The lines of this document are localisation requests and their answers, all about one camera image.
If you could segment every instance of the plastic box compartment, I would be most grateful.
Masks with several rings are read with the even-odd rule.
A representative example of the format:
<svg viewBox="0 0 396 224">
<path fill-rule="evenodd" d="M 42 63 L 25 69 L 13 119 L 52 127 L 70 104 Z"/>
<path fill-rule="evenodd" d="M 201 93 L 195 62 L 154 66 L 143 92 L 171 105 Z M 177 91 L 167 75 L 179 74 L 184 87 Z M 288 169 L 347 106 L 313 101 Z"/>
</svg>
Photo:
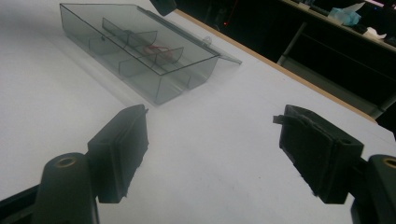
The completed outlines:
<svg viewBox="0 0 396 224">
<path fill-rule="evenodd" d="M 202 41 L 142 7 L 60 7 L 68 37 L 154 104 L 206 82 L 220 57 Z"/>
</svg>

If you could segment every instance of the white table surface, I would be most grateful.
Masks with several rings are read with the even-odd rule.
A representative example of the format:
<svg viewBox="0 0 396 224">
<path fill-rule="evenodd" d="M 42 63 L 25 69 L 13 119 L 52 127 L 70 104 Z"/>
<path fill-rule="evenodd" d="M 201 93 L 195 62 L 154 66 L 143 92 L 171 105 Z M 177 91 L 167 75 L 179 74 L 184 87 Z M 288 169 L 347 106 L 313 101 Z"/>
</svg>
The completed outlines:
<svg viewBox="0 0 396 224">
<path fill-rule="evenodd" d="M 84 3 L 110 3 L 84 1 Z M 148 152 L 128 198 L 99 204 L 101 223 L 351 223 L 345 205 L 314 197 L 278 147 L 286 104 L 321 115 L 365 145 L 396 155 L 391 132 L 171 13 L 165 18 L 243 61 L 151 105 L 69 40 L 59 1 L 0 1 L 0 200 L 37 185 L 45 163 L 87 151 L 120 110 L 148 109 Z M 148 0 L 112 1 L 155 11 Z"/>
</svg>

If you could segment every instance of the clear plastic box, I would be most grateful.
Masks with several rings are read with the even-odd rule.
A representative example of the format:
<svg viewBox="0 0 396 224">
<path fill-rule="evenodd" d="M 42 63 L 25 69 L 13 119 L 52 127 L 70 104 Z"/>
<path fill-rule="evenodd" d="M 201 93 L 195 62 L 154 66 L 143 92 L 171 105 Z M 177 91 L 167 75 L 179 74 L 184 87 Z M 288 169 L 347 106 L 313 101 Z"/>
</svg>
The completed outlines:
<svg viewBox="0 0 396 224">
<path fill-rule="evenodd" d="M 60 4 L 66 34 L 155 104 L 211 76 L 221 54 L 135 5 Z"/>
</svg>

